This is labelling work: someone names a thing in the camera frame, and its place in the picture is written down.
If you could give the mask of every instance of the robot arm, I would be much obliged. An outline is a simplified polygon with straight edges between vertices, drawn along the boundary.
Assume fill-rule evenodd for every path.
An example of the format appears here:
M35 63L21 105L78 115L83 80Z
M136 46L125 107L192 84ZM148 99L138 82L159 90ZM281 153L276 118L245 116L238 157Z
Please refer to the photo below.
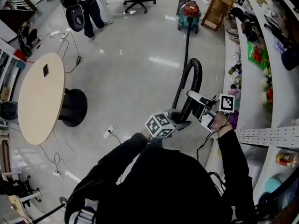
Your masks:
M192 114L198 119L201 125L212 132L212 126L215 122L215 116L218 111L225 113L234 112L235 98L234 96L220 94L214 96L212 100L200 95L194 91L188 91L187 96L196 101ZM218 111L213 109L219 103ZM190 125L190 121L178 124L176 117L180 114L180 110L169 109L165 112L160 111L152 114L146 121L145 126L152 138L168 138L172 133L182 130Z

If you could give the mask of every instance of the black table base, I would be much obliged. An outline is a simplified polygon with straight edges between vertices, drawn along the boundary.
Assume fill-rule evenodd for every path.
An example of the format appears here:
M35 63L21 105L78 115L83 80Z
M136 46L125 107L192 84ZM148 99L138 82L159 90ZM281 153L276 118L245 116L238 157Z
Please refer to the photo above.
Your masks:
M78 89L64 90L64 101L62 103L60 116L68 127L75 127L84 120L87 112L87 98L85 94Z

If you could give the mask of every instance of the power strip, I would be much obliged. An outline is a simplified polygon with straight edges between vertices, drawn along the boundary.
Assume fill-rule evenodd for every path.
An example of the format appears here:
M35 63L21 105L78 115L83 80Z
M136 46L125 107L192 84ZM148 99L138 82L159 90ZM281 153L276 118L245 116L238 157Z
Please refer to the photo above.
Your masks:
M67 38L67 36L70 34L71 30L66 31L65 34L60 38L60 42L62 42L63 40L65 40Z
M113 132L113 130L114 130L114 127L113 127L113 126L110 126L110 127L107 129L107 131L104 133L104 135L103 135L104 139L108 138L108 136L110 135L110 133Z

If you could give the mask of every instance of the wooden tabletop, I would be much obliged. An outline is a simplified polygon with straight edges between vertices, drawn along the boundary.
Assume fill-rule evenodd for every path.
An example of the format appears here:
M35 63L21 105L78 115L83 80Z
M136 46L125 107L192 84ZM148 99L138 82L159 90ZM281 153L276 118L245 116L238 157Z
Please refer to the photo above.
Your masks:
M49 73L43 75L48 64ZM64 97L64 66L54 53L43 55L29 69L22 83L18 118L24 138L33 145L43 143L51 134Z

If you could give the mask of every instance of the snack package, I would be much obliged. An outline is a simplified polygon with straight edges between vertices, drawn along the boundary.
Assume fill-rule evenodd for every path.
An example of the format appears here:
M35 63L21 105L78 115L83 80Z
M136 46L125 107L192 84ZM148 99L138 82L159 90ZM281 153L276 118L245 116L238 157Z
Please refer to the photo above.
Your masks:
M267 51L259 48L258 46L249 41L247 41L247 47L248 60L261 67L264 63L264 60L267 58Z

